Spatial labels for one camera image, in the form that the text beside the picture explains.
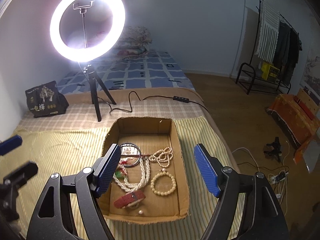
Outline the blue ring bangle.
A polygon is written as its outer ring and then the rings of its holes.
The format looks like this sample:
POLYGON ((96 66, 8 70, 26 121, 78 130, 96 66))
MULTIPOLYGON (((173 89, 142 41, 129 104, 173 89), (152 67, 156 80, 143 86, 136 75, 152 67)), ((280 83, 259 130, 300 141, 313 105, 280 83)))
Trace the blue ring bangle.
POLYGON ((140 148, 130 142, 120 145, 121 158, 120 162, 127 168, 135 167, 140 163, 142 153, 140 148))

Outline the white power strip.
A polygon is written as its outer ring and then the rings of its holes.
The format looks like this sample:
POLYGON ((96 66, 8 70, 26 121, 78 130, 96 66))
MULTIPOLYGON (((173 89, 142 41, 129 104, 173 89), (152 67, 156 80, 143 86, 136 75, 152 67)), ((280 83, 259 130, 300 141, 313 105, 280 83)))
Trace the white power strip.
POLYGON ((288 171, 280 171, 280 173, 278 175, 271 176, 268 180, 271 185, 277 184, 277 183, 283 181, 287 177, 288 174, 289 174, 288 171))

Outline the black printed gift bag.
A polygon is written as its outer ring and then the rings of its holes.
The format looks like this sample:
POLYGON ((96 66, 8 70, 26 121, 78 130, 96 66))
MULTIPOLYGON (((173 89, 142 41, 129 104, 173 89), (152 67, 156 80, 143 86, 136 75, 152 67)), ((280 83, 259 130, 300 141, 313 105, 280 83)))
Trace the black printed gift bag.
POLYGON ((34 118, 65 114, 69 103, 58 91, 56 81, 51 81, 25 91, 27 107, 34 118))

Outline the black clamp on floor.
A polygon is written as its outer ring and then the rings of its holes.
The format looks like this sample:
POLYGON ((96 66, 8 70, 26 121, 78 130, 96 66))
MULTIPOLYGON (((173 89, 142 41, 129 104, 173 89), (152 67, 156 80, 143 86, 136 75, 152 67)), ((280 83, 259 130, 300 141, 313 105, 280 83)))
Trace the black clamp on floor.
POLYGON ((282 151, 279 137, 275 137, 272 143, 267 143, 263 153, 269 157, 275 157, 277 162, 281 163, 282 151))

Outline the orange covered low furniture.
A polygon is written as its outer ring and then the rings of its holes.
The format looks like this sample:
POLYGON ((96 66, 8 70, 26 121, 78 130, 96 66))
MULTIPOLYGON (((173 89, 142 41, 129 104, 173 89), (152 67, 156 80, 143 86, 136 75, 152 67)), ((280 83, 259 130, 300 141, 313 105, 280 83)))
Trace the orange covered low furniture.
POLYGON ((299 163, 319 129, 319 98, 308 88, 300 89, 296 95, 278 94, 267 111, 276 114, 287 127, 297 146, 293 160, 299 163))

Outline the black tripod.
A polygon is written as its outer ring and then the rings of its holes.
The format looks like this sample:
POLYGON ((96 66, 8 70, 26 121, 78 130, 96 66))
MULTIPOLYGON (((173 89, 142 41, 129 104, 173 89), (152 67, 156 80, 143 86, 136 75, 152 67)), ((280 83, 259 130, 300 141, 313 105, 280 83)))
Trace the black tripod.
POLYGON ((116 105, 116 101, 112 97, 111 93, 108 91, 108 89, 105 86, 102 79, 99 77, 96 69, 91 64, 88 64, 87 67, 84 68, 84 73, 87 74, 87 76, 88 76, 88 83, 89 83, 90 92, 91 92, 91 99, 92 99, 92 103, 95 107, 97 120, 98 120, 98 122, 101 122, 102 116, 101 116, 101 111, 100 111, 100 106, 99 106, 97 84, 103 89, 104 93, 106 94, 106 96, 109 98, 109 100, 111 101, 111 103, 113 105, 116 105))

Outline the cardboard box tray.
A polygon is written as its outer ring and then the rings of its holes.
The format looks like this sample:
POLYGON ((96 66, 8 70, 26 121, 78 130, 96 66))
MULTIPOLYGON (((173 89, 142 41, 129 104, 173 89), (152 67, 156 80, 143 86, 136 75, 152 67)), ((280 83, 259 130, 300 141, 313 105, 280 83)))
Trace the cardboard box tray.
POLYGON ((118 119, 107 133, 104 151, 112 144, 127 142, 137 145, 142 157, 135 167, 118 164, 107 192, 99 199, 105 218, 136 224, 185 218, 189 186, 174 122, 149 117, 118 119))

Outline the black clothes rack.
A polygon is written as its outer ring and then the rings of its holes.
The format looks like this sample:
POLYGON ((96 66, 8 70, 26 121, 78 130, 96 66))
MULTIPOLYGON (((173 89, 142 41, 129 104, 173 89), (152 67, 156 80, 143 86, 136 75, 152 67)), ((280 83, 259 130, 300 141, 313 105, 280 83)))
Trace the black clothes rack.
POLYGON ((259 0, 257 28, 248 62, 240 64, 235 83, 251 92, 291 90, 291 77, 302 51, 299 32, 266 0, 259 0))

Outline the yellow black box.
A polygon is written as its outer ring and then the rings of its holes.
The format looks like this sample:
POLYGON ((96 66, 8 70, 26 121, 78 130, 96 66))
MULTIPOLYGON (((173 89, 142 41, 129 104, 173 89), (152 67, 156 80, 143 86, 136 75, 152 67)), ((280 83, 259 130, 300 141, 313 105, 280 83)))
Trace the yellow black box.
POLYGON ((280 73, 280 69, 275 67, 273 64, 269 64, 267 62, 263 62, 261 66, 261 78, 266 81, 270 81, 272 83, 276 83, 278 75, 280 73))

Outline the blue patterned blanket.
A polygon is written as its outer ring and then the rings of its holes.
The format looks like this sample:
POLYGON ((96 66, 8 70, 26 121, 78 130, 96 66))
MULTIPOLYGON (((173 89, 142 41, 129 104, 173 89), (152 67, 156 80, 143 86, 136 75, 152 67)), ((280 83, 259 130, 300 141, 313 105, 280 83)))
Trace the blue patterned blanket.
POLYGON ((174 87, 194 89, 177 62, 166 51, 151 50, 134 60, 98 62, 96 70, 109 90, 174 87))

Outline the dark hanging clothes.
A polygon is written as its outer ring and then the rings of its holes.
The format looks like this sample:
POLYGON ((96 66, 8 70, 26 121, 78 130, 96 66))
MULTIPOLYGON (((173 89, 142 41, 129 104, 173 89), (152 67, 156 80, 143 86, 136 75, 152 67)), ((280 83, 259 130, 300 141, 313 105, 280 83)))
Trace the dark hanging clothes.
POLYGON ((299 34, 288 24, 280 21, 273 65, 280 70, 279 80, 286 86, 291 82, 300 51, 302 43, 299 34))

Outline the white striped hanging cloth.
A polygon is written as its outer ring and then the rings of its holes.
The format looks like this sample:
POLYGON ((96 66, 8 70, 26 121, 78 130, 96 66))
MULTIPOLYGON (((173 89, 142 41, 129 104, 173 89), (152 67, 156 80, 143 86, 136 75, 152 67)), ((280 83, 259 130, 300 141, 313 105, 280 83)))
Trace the white striped hanging cloth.
POLYGON ((260 3, 259 22, 259 39, 255 55, 265 62, 272 63, 278 42, 280 14, 265 0, 261 0, 260 3))

